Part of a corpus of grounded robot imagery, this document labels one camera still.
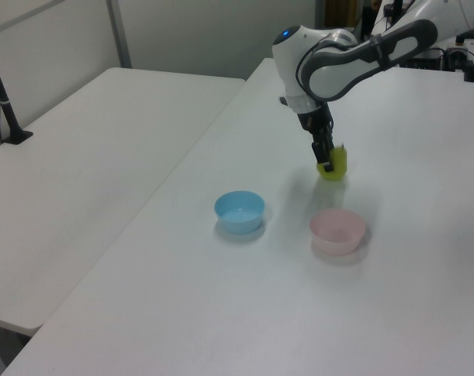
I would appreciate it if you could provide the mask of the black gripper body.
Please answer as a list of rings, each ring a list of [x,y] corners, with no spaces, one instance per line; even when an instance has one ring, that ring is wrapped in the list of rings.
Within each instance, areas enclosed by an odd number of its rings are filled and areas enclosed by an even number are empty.
[[[332,138],[334,120],[327,103],[320,103],[314,111],[297,114],[297,117],[302,129],[313,137],[315,143],[323,144],[326,148],[334,147]]]

